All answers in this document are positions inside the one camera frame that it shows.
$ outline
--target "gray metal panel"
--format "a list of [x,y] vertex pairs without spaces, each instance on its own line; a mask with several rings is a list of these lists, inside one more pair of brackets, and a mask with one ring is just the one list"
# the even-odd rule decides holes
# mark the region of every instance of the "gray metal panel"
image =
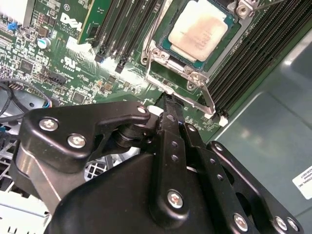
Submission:
[[312,166],[312,30],[215,139],[312,233],[312,199],[292,182]]

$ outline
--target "motherboard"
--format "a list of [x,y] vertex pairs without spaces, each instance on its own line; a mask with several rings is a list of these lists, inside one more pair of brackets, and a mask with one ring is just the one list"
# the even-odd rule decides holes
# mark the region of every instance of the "motherboard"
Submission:
[[51,106],[153,105],[161,93],[208,141],[312,27],[309,0],[0,2],[0,77]]

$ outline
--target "black cable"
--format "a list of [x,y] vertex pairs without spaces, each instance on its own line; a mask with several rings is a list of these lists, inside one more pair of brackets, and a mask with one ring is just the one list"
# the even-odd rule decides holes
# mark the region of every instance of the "black cable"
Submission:
[[18,119],[22,119],[24,117],[24,115],[25,115],[25,113],[19,114],[16,116],[3,117],[3,118],[0,118],[0,123],[7,123],[7,122],[15,121]]
[[5,89],[7,94],[8,94],[8,98],[2,108],[2,110],[0,111],[0,116],[2,116],[4,114],[4,112],[9,108],[9,105],[11,103],[12,100],[12,90],[5,84],[0,83],[0,87]]
[[0,82],[18,82],[18,83],[22,83],[27,85],[28,87],[32,88],[33,90],[37,91],[38,93],[40,93],[47,102],[52,102],[51,99],[43,92],[41,91],[39,88],[37,88],[36,86],[32,85],[31,83],[24,81],[22,79],[12,79],[12,78],[1,78],[0,77]]
[[26,113],[29,111],[29,109],[27,107],[25,107],[20,100],[17,99],[17,97],[15,96],[14,92],[12,92],[12,102],[16,105],[17,108],[19,108],[19,110],[22,113]]

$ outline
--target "microchip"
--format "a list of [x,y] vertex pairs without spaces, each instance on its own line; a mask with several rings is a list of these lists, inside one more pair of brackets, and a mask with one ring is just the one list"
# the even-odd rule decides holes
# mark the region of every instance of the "microchip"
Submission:
[[189,1],[168,36],[170,49],[190,62],[206,61],[228,30],[226,17],[206,0]]
[[103,86],[102,86],[102,92],[103,91],[111,91],[113,88],[113,86],[110,84],[110,83],[105,83]]
[[94,38],[96,36],[97,32],[98,32],[98,27],[93,26],[91,28],[90,33],[89,33],[89,38]]
[[48,15],[44,15],[43,17],[43,22],[48,24],[49,23],[49,20],[50,20],[50,17]]
[[116,81],[116,78],[113,77],[113,76],[109,76],[108,77],[108,81],[111,82],[111,83],[114,83]]
[[73,101],[78,104],[82,104],[84,101],[84,95],[75,92],[73,96]]
[[46,70],[46,67],[45,66],[42,66],[41,70],[40,70],[40,73],[41,74],[44,74],[45,73],[45,70]]
[[21,71],[23,71],[24,73],[27,73],[27,74],[31,74],[31,72],[33,71],[33,64],[26,61],[26,60],[23,60],[21,61],[20,63],[20,67]]
[[56,22],[56,20],[55,20],[54,18],[50,17],[49,25],[52,26],[52,27],[54,27],[55,22]]
[[43,27],[40,27],[38,30],[38,34],[44,38],[46,38],[49,35],[49,30]]
[[130,86],[130,83],[129,82],[125,82],[124,84],[123,84],[123,87],[129,87]]

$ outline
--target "black ram slot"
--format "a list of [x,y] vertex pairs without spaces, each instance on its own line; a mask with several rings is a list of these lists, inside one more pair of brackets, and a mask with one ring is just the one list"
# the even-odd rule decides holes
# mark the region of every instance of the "black ram slot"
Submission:
[[311,19],[312,5],[303,2],[289,15],[284,15],[287,18],[279,28],[277,34],[274,35],[267,45],[263,48],[263,52],[259,54],[252,63],[248,65],[249,68],[241,74],[240,81],[235,83],[216,104],[226,110],[229,110],[250,88],[250,86],[257,80],[257,78],[270,66],[279,53],[285,49],[288,42],[300,31],[300,29]]
[[118,38],[118,41],[115,43],[113,49],[111,50],[110,56],[113,55],[115,58],[121,55],[123,48],[126,46],[127,41],[125,41],[131,30],[135,27],[134,23],[137,19],[137,16],[140,14],[142,10],[143,3],[145,0],[136,0],[135,5],[133,7],[132,13],[130,15],[130,20],[127,22],[126,26],[124,27],[121,37]]
[[[302,15],[302,13],[306,11],[306,6],[304,4],[300,5],[297,7],[297,9],[295,10],[295,14],[291,14],[288,17],[288,20],[290,20],[290,22],[294,22],[294,20],[297,20],[299,18],[300,15]],[[274,33],[274,37],[269,39],[268,41],[265,42],[265,46],[261,47],[259,49],[257,49],[254,53],[255,53],[255,57],[256,59],[246,59],[245,65],[245,69],[244,72],[241,72],[239,74],[239,79],[237,80],[237,82],[235,82],[234,85],[232,85],[226,92],[226,96],[224,98],[219,98],[216,100],[216,102],[218,103],[218,105],[220,106],[224,106],[225,103],[227,102],[228,99],[232,99],[232,97],[234,96],[234,94],[243,86],[244,83],[249,82],[250,78],[250,74],[252,74],[254,72],[254,70],[259,69],[259,67],[261,66],[262,62],[266,62],[268,60],[272,60],[271,53],[273,53],[273,49],[276,48],[277,44],[279,41],[281,41],[281,39],[283,39],[285,36],[287,37],[288,35],[286,35],[286,32],[289,31],[289,29],[291,27],[293,27],[293,25],[289,25],[287,24],[287,22],[285,22],[285,24],[281,23],[279,25],[279,30],[277,31],[277,33]]]
[[296,6],[296,3],[293,2],[294,5],[287,7],[284,9],[283,14],[276,16],[274,19],[274,22],[267,26],[267,28],[262,32],[260,37],[254,41],[254,43],[251,45],[250,50],[248,53],[244,56],[244,58],[241,59],[239,62],[239,66],[235,67],[231,73],[228,79],[223,83],[222,87],[220,87],[213,95],[213,100],[215,102],[218,102],[224,94],[231,93],[233,90],[236,90],[243,82],[243,74],[248,73],[248,70],[251,68],[254,68],[253,65],[251,65],[251,62],[254,61],[255,58],[261,58],[261,52],[264,51],[263,46],[265,45],[267,48],[267,45],[270,41],[275,41],[275,39],[280,38],[279,33],[281,31],[278,31],[277,29],[282,26],[282,22],[284,20],[284,17],[287,16]]
[[230,58],[227,64],[222,68],[219,74],[213,79],[213,81],[209,84],[208,88],[211,94],[214,94],[219,86],[223,84],[223,82],[227,79],[227,76],[230,75],[231,70],[237,66],[237,62],[247,53],[250,46],[254,43],[256,38],[260,35],[263,29],[276,17],[276,14],[283,8],[283,4],[279,3],[278,5],[271,7],[265,16],[258,22],[256,27],[251,31],[248,37],[245,39],[246,41],[238,48],[235,54]]
[[125,17],[127,17],[127,12],[129,11],[129,9],[133,9],[136,6],[136,3],[137,3],[137,1],[132,4],[132,1],[126,0],[126,4],[124,5],[124,8],[122,9],[121,16],[118,16],[117,21],[116,21],[116,25],[113,26],[113,33],[111,35],[112,37],[107,41],[106,45],[104,46],[104,56],[105,57],[107,57],[109,55],[108,52],[110,52],[110,50],[112,49],[114,42],[115,42],[115,39],[123,37],[123,35],[118,36],[120,26],[121,26],[123,20],[125,19]]
[[136,28],[136,31],[132,34],[132,36],[129,40],[129,43],[126,46],[127,48],[125,48],[124,54],[122,55],[121,59],[119,60],[119,63],[118,63],[117,68],[115,70],[116,72],[118,72],[118,73],[122,72],[122,70],[124,69],[129,57],[131,56],[131,53],[134,50],[135,46],[140,43],[138,41],[138,39],[139,39],[140,35],[142,34],[142,32],[145,28],[146,22],[148,21],[148,19],[152,15],[152,13],[156,7],[157,2],[158,2],[158,0],[150,0],[148,2],[148,5],[146,7],[147,9],[145,10],[145,13],[144,13],[144,15],[140,21],[140,24]]
[[119,3],[120,0],[113,0],[112,4],[110,5],[109,9],[108,9],[108,12],[107,12],[107,15],[104,19],[104,22],[103,24],[101,25],[101,28],[96,36],[96,43],[99,43],[101,41],[101,39],[103,38],[105,32],[106,32],[106,29],[107,29],[107,26],[108,26],[108,23],[110,22],[110,20],[112,19],[112,16],[113,16],[113,13],[117,7],[117,4]]
[[250,88],[250,86],[257,80],[257,78],[270,66],[272,63],[275,62],[275,59],[278,57],[280,52],[285,48],[285,45],[287,45],[295,36],[296,34],[301,30],[303,25],[308,23],[311,20],[312,15],[312,9],[310,7],[310,11],[298,21],[298,24],[295,28],[293,28],[290,31],[287,31],[286,36],[279,42],[278,45],[274,48],[274,51],[271,53],[268,53],[268,58],[266,58],[265,63],[261,63],[261,65],[251,72],[248,77],[246,78],[246,82],[240,87],[239,90],[237,90],[233,95],[235,95],[235,98],[228,98],[223,103],[220,104],[224,109],[231,108],[241,97],[242,95]]
[[119,25],[123,21],[123,16],[126,15],[126,12],[128,10],[127,6],[131,4],[131,1],[129,0],[123,0],[120,10],[118,11],[118,14],[116,16],[116,20],[114,21],[113,26],[109,30],[109,32],[106,34],[106,37],[104,39],[104,42],[101,45],[101,48],[98,52],[98,54],[105,56],[107,50],[109,50],[110,45],[113,43],[114,35],[117,33],[119,29]]

